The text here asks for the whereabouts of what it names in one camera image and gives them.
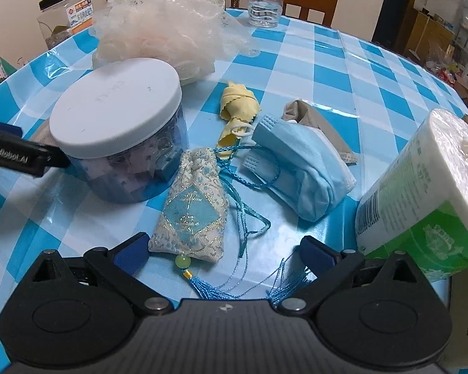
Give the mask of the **blue face mask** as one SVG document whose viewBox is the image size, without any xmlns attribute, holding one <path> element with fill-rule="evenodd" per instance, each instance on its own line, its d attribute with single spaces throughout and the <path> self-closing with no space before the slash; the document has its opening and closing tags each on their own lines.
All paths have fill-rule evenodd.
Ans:
<svg viewBox="0 0 468 374">
<path fill-rule="evenodd" d="M 329 139 L 318 129 L 264 116 L 253 131 L 260 146 L 243 166 L 309 222 L 332 211 L 356 179 Z"/>
</svg>

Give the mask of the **beige cloth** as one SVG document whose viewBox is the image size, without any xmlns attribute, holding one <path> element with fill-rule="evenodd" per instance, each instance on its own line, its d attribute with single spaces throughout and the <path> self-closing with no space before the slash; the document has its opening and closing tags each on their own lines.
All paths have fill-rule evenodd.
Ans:
<svg viewBox="0 0 468 374">
<path fill-rule="evenodd" d="M 316 108 L 303 100 L 294 100 L 285 105 L 282 119 L 296 123 L 314 130 L 320 130 L 335 147 L 341 159 L 347 164 L 357 164 L 358 155 L 352 151 L 341 135 L 333 126 L 317 111 Z"/>
</svg>

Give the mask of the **yellow cleaning cloth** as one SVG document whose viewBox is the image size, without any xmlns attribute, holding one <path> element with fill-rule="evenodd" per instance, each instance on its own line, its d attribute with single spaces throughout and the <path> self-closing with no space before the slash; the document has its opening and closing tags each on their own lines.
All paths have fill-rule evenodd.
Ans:
<svg viewBox="0 0 468 374">
<path fill-rule="evenodd" d="M 252 123 L 260 111 L 261 106 L 253 91 L 244 84 L 228 82 L 221 96 L 220 117 L 227 125 L 216 145 L 218 158 L 228 159 L 232 153 L 229 147 L 236 146 L 242 138 L 253 133 Z"/>
</svg>

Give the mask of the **clear jar white lid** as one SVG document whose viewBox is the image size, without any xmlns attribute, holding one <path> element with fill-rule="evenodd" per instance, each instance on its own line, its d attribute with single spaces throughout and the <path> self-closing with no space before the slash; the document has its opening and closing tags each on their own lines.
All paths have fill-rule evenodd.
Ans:
<svg viewBox="0 0 468 374">
<path fill-rule="evenodd" d="M 147 201 L 170 187 L 189 147 L 182 97 L 169 63 L 111 63 L 61 95 L 49 119 L 51 136 L 101 199 Z"/>
</svg>

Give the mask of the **paper towel roll green wrap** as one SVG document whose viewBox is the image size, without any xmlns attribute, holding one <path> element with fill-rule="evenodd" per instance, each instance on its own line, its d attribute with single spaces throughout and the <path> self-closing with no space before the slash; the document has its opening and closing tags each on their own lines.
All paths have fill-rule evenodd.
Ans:
<svg viewBox="0 0 468 374">
<path fill-rule="evenodd" d="M 468 268 L 468 124 L 429 112 L 357 208 L 358 250 L 407 252 L 429 280 Z"/>
</svg>

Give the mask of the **clear canister black lid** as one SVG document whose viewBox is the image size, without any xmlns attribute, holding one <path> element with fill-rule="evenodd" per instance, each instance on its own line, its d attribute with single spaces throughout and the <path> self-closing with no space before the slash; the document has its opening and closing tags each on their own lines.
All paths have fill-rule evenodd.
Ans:
<svg viewBox="0 0 468 374">
<path fill-rule="evenodd" d="M 37 18 L 48 49 L 92 25 L 92 0 L 41 0 Z"/>
</svg>

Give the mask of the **cardboard box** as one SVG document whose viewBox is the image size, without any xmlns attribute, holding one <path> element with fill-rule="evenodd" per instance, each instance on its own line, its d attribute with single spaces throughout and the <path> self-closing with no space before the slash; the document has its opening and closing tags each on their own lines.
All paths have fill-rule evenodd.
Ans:
<svg viewBox="0 0 468 374">
<path fill-rule="evenodd" d="M 441 365 L 449 373 L 468 373 L 468 269 L 451 277 L 449 312 L 452 332 Z"/>
</svg>

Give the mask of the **wooden cabinet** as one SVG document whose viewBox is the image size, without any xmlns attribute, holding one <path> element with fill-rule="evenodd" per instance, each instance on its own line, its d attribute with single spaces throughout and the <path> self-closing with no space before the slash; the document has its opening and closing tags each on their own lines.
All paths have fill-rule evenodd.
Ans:
<svg viewBox="0 0 468 374">
<path fill-rule="evenodd" d="M 410 30 L 403 54 L 416 63 L 425 64 L 429 59 L 446 52 L 454 39 L 454 32 L 417 9 L 412 10 Z"/>
</svg>

